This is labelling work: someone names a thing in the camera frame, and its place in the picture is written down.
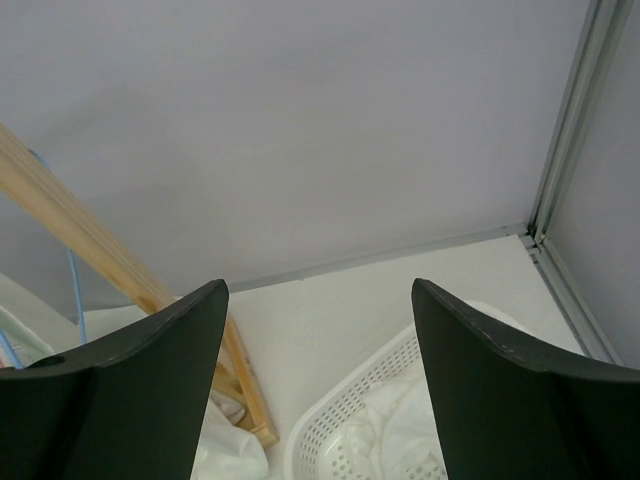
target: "perforated basket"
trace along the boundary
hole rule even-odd
[[[364,407],[362,396],[372,383],[395,377],[419,358],[418,339],[411,325],[311,407],[298,421],[287,443],[287,480],[367,480],[346,460],[339,427]],[[438,480],[446,475],[437,468],[416,466],[407,469],[405,478]]]

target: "table surface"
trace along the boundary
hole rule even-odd
[[[580,347],[516,236],[397,258],[231,295],[233,315],[281,441],[268,451],[272,479],[298,419],[413,321],[411,285],[434,281],[488,303],[539,338]]]

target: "white fabric in basket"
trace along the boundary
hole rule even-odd
[[[482,302],[467,303],[530,334],[497,308]],[[345,455],[354,472],[371,480],[446,478],[421,360],[395,378],[374,383],[362,401],[364,408],[340,427]],[[416,472],[433,475],[420,476]]]

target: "drying rack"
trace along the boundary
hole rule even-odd
[[[156,313],[174,302],[168,288],[1,123],[0,187],[146,313]],[[245,407],[247,413],[238,426],[255,434],[264,448],[278,442],[269,410],[231,316],[227,316],[212,389]]]

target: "basket rim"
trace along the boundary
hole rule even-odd
[[[350,385],[354,380],[360,377],[364,372],[366,372],[373,364],[375,364],[381,357],[384,357],[385,354],[390,353],[397,348],[398,344],[403,344],[406,342],[407,337],[411,335],[416,335],[416,327],[415,323],[411,322],[410,325],[403,328],[400,333],[395,335],[391,340],[385,343],[382,347],[376,350],[373,354],[371,354],[364,362],[362,362],[356,369],[351,372],[349,375],[344,377],[340,382],[336,384],[327,394],[325,394],[320,400],[314,403],[305,413],[302,415],[294,427],[291,429],[291,433],[289,434],[289,438],[287,440],[287,446],[284,452],[284,476],[286,480],[298,480],[293,476],[293,457],[294,457],[294,449],[298,443],[298,439],[300,434],[303,432],[304,427],[307,422],[313,418],[314,415],[318,413],[322,407],[326,406],[331,402],[335,397],[337,397],[348,385]]]

